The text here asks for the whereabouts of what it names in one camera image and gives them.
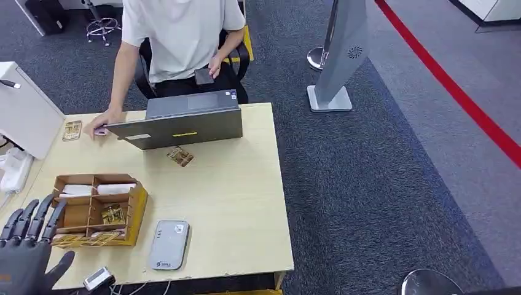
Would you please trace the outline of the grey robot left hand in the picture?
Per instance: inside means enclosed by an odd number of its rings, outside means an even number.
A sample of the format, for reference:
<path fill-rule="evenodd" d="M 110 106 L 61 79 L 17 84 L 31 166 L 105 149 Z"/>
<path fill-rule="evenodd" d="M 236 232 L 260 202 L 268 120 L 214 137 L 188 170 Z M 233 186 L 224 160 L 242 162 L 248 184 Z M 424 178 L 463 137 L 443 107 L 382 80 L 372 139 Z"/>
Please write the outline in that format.
<path fill-rule="evenodd" d="M 58 264 L 47 270 L 52 240 L 66 201 L 54 208 L 47 224 L 45 217 L 54 200 L 32 200 L 15 210 L 1 232 L 1 294 L 50 294 L 57 281 L 70 268 L 75 252 L 67 251 Z"/>

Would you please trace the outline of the person's left hand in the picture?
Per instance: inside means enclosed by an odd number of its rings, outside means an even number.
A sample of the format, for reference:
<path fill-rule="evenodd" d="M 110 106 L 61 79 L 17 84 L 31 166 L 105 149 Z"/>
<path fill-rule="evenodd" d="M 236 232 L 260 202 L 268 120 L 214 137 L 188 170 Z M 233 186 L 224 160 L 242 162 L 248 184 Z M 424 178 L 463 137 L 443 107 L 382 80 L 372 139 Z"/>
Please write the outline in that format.
<path fill-rule="evenodd" d="M 208 64 L 209 75 L 215 80 L 217 79 L 220 71 L 221 65 L 224 60 L 224 56 L 221 53 L 215 54 L 215 56 L 210 60 Z"/>

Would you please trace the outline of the person's right hand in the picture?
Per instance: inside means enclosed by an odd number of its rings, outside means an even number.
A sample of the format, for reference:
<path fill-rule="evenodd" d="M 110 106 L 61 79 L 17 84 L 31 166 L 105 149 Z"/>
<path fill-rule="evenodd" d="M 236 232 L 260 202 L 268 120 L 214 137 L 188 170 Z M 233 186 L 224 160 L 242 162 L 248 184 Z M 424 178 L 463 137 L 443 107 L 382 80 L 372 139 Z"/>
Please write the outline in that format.
<path fill-rule="evenodd" d="M 124 114 L 122 108 L 109 108 L 105 112 L 96 116 L 90 123 L 88 123 L 83 131 L 87 134 L 92 140 L 95 137 L 95 129 L 98 127 L 102 127 L 107 124 L 114 124 L 124 120 Z"/>

